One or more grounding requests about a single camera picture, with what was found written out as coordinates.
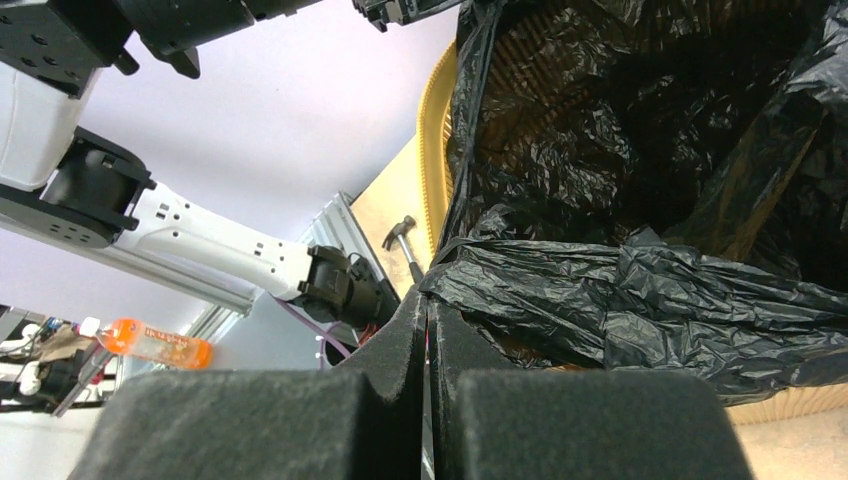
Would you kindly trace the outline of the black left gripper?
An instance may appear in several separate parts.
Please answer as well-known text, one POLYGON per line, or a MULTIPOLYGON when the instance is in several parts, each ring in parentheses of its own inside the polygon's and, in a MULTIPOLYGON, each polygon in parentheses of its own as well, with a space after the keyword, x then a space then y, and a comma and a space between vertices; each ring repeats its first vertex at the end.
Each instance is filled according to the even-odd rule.
POLYGON ((406 26, 438 15, 462 0, 353 0, 352 5, 372 26, 386 32, 394 23, 406 26))

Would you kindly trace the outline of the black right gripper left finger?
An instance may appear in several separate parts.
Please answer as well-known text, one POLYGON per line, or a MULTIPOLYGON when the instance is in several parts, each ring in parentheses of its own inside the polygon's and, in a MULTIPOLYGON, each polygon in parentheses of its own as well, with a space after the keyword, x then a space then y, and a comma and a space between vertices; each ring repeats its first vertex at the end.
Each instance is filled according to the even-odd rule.
POLYGON ((325 371, 158 371, 106 404, 75 479, 416 479, 426 302, 325 371))

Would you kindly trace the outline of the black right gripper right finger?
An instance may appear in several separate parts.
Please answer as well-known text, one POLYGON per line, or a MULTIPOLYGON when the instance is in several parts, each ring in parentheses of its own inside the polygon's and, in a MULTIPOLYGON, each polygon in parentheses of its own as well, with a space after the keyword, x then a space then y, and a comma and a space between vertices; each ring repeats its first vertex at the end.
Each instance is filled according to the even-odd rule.
POLYGON ((748 479, 711 388, 654 371, 529 371, 428 305, 440 479, 748 479))

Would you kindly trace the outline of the yellow plastic trash bin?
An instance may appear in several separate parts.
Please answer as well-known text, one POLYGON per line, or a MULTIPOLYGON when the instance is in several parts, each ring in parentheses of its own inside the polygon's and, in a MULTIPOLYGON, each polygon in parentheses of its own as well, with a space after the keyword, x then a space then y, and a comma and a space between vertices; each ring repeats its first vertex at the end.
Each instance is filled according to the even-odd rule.
MULTIPOLYGON (((416 124, 422 207, 428 238, 427 262, 438 253, 440 235, 453 193, 447 158, 451 136, 450 104, 457 81, 456 45, 450 44, 436 64, 419 102, 416 124)), ((847 405, 847 385, 792 387, 769 399, 728 407, 735 425, 788 420, 847 405)))

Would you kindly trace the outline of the black plastic trash bag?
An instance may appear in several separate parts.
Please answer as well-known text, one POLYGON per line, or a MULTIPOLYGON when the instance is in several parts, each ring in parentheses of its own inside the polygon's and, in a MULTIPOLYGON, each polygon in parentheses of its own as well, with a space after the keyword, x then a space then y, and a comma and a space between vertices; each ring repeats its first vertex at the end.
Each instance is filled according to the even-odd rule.
POLYGON ((843 1, 467 1, 422 290, 526 368, 847 380, 843 1))

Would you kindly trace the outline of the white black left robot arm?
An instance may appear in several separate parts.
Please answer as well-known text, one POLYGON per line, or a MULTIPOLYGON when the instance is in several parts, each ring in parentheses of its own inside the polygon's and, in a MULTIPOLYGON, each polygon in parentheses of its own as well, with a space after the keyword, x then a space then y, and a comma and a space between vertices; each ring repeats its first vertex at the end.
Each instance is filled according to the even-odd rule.
POLYGON ((83 249, 172 254, 245 280, 321 322, 385 325, 396 295, 365 260, 287 242, 210 212, 79 124, 100 70, 131 75, 138 34, 197 78, 200 45, 303 8, 300 1, 5 1, 1 5, 1 212, 83 249))

